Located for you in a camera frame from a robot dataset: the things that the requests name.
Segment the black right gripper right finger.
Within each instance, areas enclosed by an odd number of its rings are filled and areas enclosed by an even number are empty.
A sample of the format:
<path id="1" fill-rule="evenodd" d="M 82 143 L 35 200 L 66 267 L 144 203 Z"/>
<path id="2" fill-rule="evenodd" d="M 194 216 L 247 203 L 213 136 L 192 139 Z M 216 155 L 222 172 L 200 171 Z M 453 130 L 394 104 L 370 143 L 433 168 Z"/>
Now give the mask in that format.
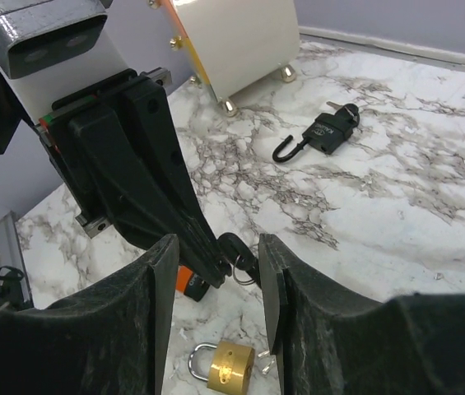
<path id="1" fill-rule="evenodd" d="M 465 394 L 465 294 L 380 303 L 258 244 L 269 351 L 284 394 Z"/>

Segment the brass padlock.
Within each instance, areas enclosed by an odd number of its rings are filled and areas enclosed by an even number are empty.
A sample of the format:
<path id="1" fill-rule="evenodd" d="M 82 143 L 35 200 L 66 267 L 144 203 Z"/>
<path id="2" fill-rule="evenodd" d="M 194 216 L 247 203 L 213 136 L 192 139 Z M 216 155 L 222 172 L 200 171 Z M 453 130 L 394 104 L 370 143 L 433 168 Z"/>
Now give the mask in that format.
<path id="1" fill-rule="evenodd" d="M 195 369 L 199 351 L 214 350 L 207 374 Z M 188 371 L 195 378 L 207 384 L 207 388 L 229 395 L 246 395 L 254 363 L 254 349 L 251 346 L 220 341 L 217 344 L 197 344 L 188 356 Z"/>

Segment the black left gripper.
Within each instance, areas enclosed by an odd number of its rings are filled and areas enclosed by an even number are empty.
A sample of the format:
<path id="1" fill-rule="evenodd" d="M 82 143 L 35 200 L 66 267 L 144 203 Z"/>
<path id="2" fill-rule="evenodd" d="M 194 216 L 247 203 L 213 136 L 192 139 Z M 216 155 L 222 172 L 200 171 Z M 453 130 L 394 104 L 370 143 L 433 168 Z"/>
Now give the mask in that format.
<path id="1" fill-rule="evenodd" d="M 141 249 L 175 234 L 182 264 L 211 286 L 225 282 L 230 267 L 202 214 L 162 86 L 126 69 L 55 101 L 36 131 L 90 238 L 111 223 Z"/>

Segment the aluminium frame rail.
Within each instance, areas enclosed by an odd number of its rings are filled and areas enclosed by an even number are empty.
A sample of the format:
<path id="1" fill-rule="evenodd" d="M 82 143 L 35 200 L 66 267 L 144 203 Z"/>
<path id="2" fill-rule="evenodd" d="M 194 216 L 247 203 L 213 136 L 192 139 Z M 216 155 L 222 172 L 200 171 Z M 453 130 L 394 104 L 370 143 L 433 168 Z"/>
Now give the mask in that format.
<path id="1" fill-rule="evenodd" d="M 15 217 L 0 220 L 0 304 L 21 311 L 34 307 L 26 266 L 15 227 Z"/>

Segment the black Kaijing padlock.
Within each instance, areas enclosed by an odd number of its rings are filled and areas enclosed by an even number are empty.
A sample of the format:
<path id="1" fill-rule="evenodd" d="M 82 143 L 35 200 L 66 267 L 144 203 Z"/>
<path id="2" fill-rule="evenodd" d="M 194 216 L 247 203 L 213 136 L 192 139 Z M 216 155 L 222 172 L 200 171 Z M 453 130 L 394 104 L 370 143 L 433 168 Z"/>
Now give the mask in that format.
<path id="1" fill-rule="evenodd" d="M 273 161 L 285 163 L 303 151 L 306 146 L 311 146 L 329 156 L 352 136 L 353 130 L 360 124 L 359 107 L 353 103 L 339 105 L 332 101 L 328 101 L 327 105 L 335 109 L 335 113 L 318 115 L 302 133 L 301 141 L 289 153 L 281 156 L 281 152 L 293 140 L 291 135 L 288 136 L 273 151 Z"/>

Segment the orange and black padlock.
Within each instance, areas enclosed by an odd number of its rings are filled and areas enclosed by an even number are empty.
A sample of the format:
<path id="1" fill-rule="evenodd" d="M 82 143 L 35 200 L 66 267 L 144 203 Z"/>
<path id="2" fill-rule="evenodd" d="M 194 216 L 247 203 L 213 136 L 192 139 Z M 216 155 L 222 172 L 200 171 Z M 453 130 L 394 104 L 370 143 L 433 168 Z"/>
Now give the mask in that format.
<path id="1" fill-rule="evenodd" d="M 208 292 L 210 285 L 197 273 L 185 266 L 179 266 L 175 289 L 184 296 L 200 302 Z"/>

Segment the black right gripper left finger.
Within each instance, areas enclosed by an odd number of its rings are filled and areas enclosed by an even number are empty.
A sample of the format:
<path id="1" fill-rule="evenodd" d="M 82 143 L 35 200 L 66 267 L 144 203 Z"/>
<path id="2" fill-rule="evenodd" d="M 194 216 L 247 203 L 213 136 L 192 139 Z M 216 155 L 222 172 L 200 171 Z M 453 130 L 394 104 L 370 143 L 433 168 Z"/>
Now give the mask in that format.
<path id="1" fill-rule="evenodd" d="M 179 241 L 46 309 L 0 304 L 0 394 L 158 394 L 170 339 Z"/>

